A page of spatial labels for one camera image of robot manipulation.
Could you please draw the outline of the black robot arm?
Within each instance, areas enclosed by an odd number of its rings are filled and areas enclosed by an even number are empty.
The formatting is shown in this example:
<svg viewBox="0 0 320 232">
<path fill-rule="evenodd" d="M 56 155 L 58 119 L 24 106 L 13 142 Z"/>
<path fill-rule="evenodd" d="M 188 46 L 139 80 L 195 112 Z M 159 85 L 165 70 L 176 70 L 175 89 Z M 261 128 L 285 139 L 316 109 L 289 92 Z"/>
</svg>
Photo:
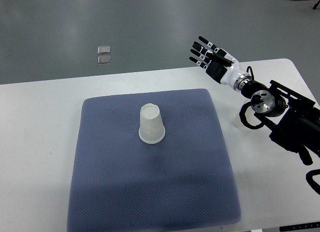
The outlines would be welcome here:
<svg viewBox="0 0 320 232">
<path fill-rule="evenodd" d="M 297 153 L 304 165 L 312 164 L 310 152 L 320 154 L 320 111 L 314 101 L 274 80 L 269 87 L 258 82 L 251 66 L 243 70 L 236 58 L 203 37 L 191 53 L 190 60 L 214 81 L 248 99 L 239 112 L 244 127 L 267 127 L 271 141 Z"/>
</svg>

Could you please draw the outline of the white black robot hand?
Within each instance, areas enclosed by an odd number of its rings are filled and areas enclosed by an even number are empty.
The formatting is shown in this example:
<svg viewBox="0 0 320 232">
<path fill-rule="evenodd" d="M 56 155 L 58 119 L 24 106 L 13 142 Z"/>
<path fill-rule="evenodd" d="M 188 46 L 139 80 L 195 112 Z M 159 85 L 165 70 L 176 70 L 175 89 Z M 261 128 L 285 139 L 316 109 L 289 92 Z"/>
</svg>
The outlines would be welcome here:
<svg viewBox="0 0 320 232">
<path fill-rule="evenodd" d="M 206 49 L 198 42 L 194 42 L 193 49 L 190 49 L 190 52 L 202 61 L 194 57 L 189 57 L 189 60 L 206 69 L 205 72 L 216 82 L 223 85 L 234 85 L 239 77 L 244 74 L 244 71 L 240 69 L 239 61 L 204 37 L 198 36 L 198 39 L 211 50 Z"/>
</svg>

